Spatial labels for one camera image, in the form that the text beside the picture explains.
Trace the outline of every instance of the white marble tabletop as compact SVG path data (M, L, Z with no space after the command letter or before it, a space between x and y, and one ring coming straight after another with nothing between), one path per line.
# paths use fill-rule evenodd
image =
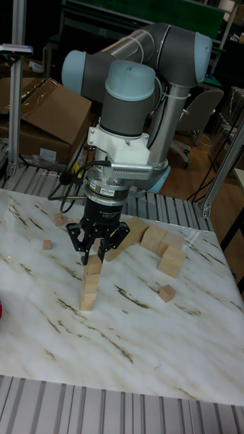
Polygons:
M54 225L58 206L0 190L0 374L244 405L243 301L215 234L157 222L185 238L178 278L131 246L104 261L94 309L81 312L83 266Z

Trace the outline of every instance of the black cable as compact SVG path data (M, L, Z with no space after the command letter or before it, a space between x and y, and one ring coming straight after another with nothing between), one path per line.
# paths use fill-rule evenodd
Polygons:
M162 99L162 101L161 101L161 103L160 103L160 105L159 105L159 107L157 109L157 110L159 110L159 108L161 107L161 105L164 104L163 110L162 110L162 114L161 114L161 118L160 118L159 124L157 126L157 131L156 131L156 133L154 135L154 138L153 138L152 142L150 143L148 149L150 149L152 147L152 145L155 143L155 140L157 139L157 136L159 134L159 130L160 130L162 122L163 122L163 118L164 118L165 110L166 110L166 106L167 106L167 98L168 98L168 96L167 96L167 90L168 90L168 84L165 83L165 94L166 95Z
M100 110L99 110L98 113L95 114L94 118L92 119L91 126L94 126L94 125L97 124L99 116L100 116ZM77 154L76 154L76 156L75 156L75 158L74 158L74 161L72 162L71 166L69 167L69 169L68 169L68 171L67 171L67 174L70 174L70 173L71 173L71 171L72 171L72 169L73 169L75 163L77 162L77 160L78 160L78 158L79 158L79 155L81 154L81 151L83 150L83 147L84 147L84 145L85 145L85 141L87 140L87 135L88 135L88 131L86 132L86 134L84 135L84 137L83 137L83 139L82 139L82 143L81 143L80 149L78 150L78 152L77 152ZM50 200L50 201L63 200L64 196L56 196L56 197L53 197L53 196L55 195L55 193L57 193L57 191L59 190L59 188L60 188L62 185L63 185L63 184L62 184L61 182L59 182L58 186L57 186L57 187L54 189L54 191L53 191L52 193L50 193L50 195L48 196L48 200ZM79 188L77 189L76 195L78 195L80 188L81 188L81 186L79 186Z
M82 170L85 172L85 169L87 169L87 167L93 166L93 165L110 166L110 162L102 160L102 161L91 161L90 163L84 164L83 166L81 166L79 168L79 170L77 170L77 172L75 174L73 174L73 180L70 182L70 184L69 184L69 186L68 186L68 188L67 188L67 190L63 196L55 196L54 197L54 194L58 191L58 189L61 187L61 185L63 185L60 182L59 182L58 186L54 189L54 191L52 191L49 194L48 200L50 200L50 201L61 200L62 201L62 203L60 205L60 212L62 212L63 214L67 213L75 203L76 199L73 199L71 204L68 206L68 208L66 210L64 210L64 205L66 203L68 194L70 193L70 190L72 189L73 185L78 183L79 188L77 189L77 192L76 192L76 196L77 196L79 193L79 189L81 188L81 185L83 184L82 179L79 179L78 175L81 173Z
M77 178L77 181L79 181L79 183L80 183L80 180L78 179L78 175L82 172L82 170L86 169L90 165L105 165L105 166L110 166L111 163L109 161L106 161L106 160L96 160L96 161L90 161L89 163L84 164L75 173L75 178Z
M211 163L211 165L210 165L210 167L209 167L209 169L208 169L208 171L207 171L207 173L206 173L206 175L205 175L203 181L201 182L200 187L199 187L199 188L197 189L197 191L195 191L191 196L189 196L188 199L186 199L187 201L188 201L192 196L194 196L193 199L192 199L192 203L193 203L193 202L195 201L197 195L199 194L199 191L203 190L205 187L207 187L207 186L209 185L209 183L213 182L213 180L214 180L215 177L214 177L210 182L208 182L205 186L203 186L204 182L206 181L207 177L209 176L209 173L210 173L211 169L214 167L214 163L216 162L216 159L218 158L219 154L221 153L222 149L224 148L224 145L225 145L226 142L228 141L228 138L230 137L230 135L231 135L233 129L235 128L235 125L237 124L240 115L237 117L237 119L236 119L234 125L231 127L231 129L230 129L229 133L227 134L227 136L225 137L225 139L224 139L224 141L223 141L221 147L219 148L218 152L216 153L216 156L214 157L214 159L213 159L213 161L212 161L212 163Z
M229 175L229 173L234 169L234 167L236 166L236 164L237 164L239 158L240 158L240 156L237 155L237 158L235 159L235 162L232 164L230 170L228 171L228 175ZM208 183L203 187L203 189L204 189L205 187L207 187L209 184L211 184L211 183L214 181L214 178L215 178L215 176L213 177L213 179L211 179L211 181L209 181L209 182L208 182ZM201 199L204 199L205 196L206 196L206 195L203 195L203 196L201 196L199 199L196 199L195 201L198 202L198 201L200 201Z
M100 114L101 114L101 110L102 110L102 107L99 108L99 112L96 113L95 116L94 116L94 118L92 119L91 127L93 127L94 125L97 124L97 122L98 122L98 118L99 118L99 116L100 116ZM71 166L69 167L69 169L68 169L68 173L71 173L71 171L72 171L72 169L73 169L75 163L77 162L77 160L78 160L78 158L79 158L79 156L80 156L80 154L81 154L81 151L83 150L83 147L84 147L85 141L87 140L87 136L88 136L88 130L87 130L85 136L83 137L83 140L82 140L82 143L81 143L80 149L78 150L77 154L75 155L75 158L74 158L74 161L72 162L72 165L71 165Z
M203 185L200 189L199 189L199 191L201 191L201 190L203 190L203 189L205 189L209 184L211 184L213 181L214 181L214 178L215 178L215 176L211 179L211 181L209 181L206 185ZM186 199L187 201L188 200L190 200L190 198L192 197L192 196L194 196L194 194L195 193L192 193L192 195L190 195L189 197L188 197L188 199Z

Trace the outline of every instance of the light blue joint cap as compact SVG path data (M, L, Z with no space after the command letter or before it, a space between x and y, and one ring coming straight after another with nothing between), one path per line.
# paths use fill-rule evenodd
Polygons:
M142 101L154 92L155 71L139 63L115 60L109 68L105 87L118 100Z
M204 81L211 55L211 48L211 39L208 36L197 32L194 46L195 74L197 83L202 83Z
M164 172L164 174L162 175L162 177L156 182L156 184L154 184L150 188L150 190L148 190L148 192L149 193L154 193L154 194L158 193L161 190L162 186L164 185L165 180L167 179L167 176L168 176L168 174L169 174L170 171L171 171L171 167L169 165L167 167L166 171Z
M81 95L85 57L85 52L73 50L66 56L62 67L62 83L64 87L78 95Z

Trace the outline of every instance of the robotic arm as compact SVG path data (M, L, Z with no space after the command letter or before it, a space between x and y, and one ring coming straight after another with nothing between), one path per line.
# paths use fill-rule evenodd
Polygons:
M84 252L83 264L95 238L102 239L98 255L103 260L128 234L119 219L132 184L154 193L162 187L178 120L190 88L205 78L210 53L209 37L152 24L100 53L74 51L66 57L64 86L103 102L100 122L88 134L100 164L86 172L83 218L68 225L75 249ZM167 84L164 89L161 81ZM148 135L143 127L152 111ZM80 229L83 241L78 240Z

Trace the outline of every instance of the metal grating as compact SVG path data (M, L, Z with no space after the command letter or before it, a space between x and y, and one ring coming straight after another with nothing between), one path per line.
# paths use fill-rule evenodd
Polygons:
M0 187L19 193L47 197L57 182L58 173L55 171L31 166L26 168L22 165L15 176L9 178L6 183L2 181L1 184L0 181ZM146 193L141 199L128 200L124 205L123 213L204 231L214 230L210 220L200 215L197 204L152 193Z
M244 409L0 376L0 434L242 434Z

